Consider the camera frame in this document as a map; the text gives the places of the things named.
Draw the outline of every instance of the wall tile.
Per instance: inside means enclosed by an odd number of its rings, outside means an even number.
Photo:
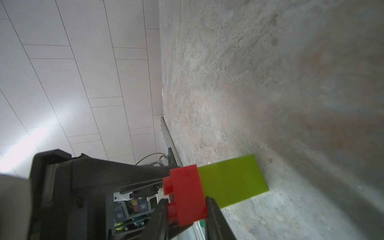
[[[159,1],[143,0],[145,28],[159,29]]]
[[[101,141],[76,143],[71,144],[71,146],[75,152],[76,157],[84,153],[85,155],[88,155],[92,158],[108,160],[107,155],[105,154],[103,143]]]
[[[23,44],[69,45],[55,1],[3,0]]]
[[[0,2],[0,19],[9,19],[4,7],[3,7],[3,4],[1,4]]]
[[[135,164],[135,156],[134,156],[134,154],[129,154],[129,155],[120,156],[120,157],[110,157],[110,158],[108,158],[108,160],[112,161],[112,162],[125,162],[125,161],[133,160],[133,162]]]
[[[124,106],[92,108],[108,157],[133,154]]]
[[[100,134],[88,134],[81,136],[68,137],[70,144],[81,143],[81,142],[93,142],[101,140]]]
[[[26,129],[31,136],[32,142],[41,151],[61,149],[74,155],[70,143],[60,125],[50,127],[33,127]]]
[[[163,114],[160,31],[146,29],[153,115]]]
[[[105,0],[114,47],[146,48],[142,0]]]
[[[74,59],[70,46],[24,45],[29,58],[71,58]]]
[[[124,105],[122,97],[114,98],[90,98],[89,103],[91,107],[107,107],[107,106],[117,106]]]
[[[121,60],[143,60],[147,58],[146,48],[113,48],[115,58]]]
[[[135,165],[136,161],[135,161],[135,159],[133,159],[133,160],[128,160],[128,161],[123,161],[123,162],[120,162],[120,163]]]
[[[145,156],[155,153],[155,135],[153,133],[131,136],[131,138],[136,163]],[[152,155],[141,161],[139,165],[155,162],[157,160],[155,155]]]
[[[10,175],[17,177],[13,168],[6,166],[3,155],[0,154],[0,174]]]
[[[121,96],[104,2],[57,0],[89,98]]]
[[[0,152],[4,152],[1,149],[7,147],[6,144],[18,143],[26,137],[28,137],[28,133],[8,104],[4,95],[0,92]]]
[[[135,135],[153,133],[154,130],[153,130],[153,127],[143,127],[143,128],[130,129],[129,132],[131,133],[131,136],[135,136]]]
[[[31,59],[65,134],[97,133],[83,83],[74,59]]]
[[[35,149],[30,152],[26,156],[23,156],[16,164],[13,169],[22,178],[29,178],[32,166],[32,160],[36,153],[39,153],[39,150]]]
[[[153,127],[151,89],[146,60],[116,60],[128,124]]]
[[[58,125],[55,113],[9,20],[0,20],[0,89],[24,127]]]

